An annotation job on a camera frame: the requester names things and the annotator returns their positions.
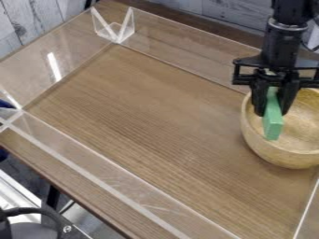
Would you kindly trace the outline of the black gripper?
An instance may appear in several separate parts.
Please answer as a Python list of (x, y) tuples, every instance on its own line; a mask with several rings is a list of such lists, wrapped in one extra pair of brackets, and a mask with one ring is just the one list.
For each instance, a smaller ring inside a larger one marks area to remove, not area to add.
[[(279, 87), (288, 73), (315, 70), (319, 63), (297, 57), (301, 36), (308, 25), (285, 25), (268, 18), (260, 53), (233, 60), (235, 72), (232, 83), (248, 85), (252, 90), (253, 113), (264, 116), (269, 85)], [(287, 81), (277, 91), (281, 115), (289, 111), (291, 104), (300, 90), (297, 80)]]

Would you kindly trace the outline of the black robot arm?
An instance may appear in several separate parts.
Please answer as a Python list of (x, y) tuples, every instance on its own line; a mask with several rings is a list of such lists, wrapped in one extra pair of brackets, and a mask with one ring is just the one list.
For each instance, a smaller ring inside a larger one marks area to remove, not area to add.
[(233, 60), (232, 84), (251, 88), (259, 117), (265, 115), (271, 87), (277, 88), (281, 115), (288, 113), (301, 88), (319, 88), (319, 63), (297, 56), (308, 22), (317, 17), (319, 0), (272, 0), (260, 53)]

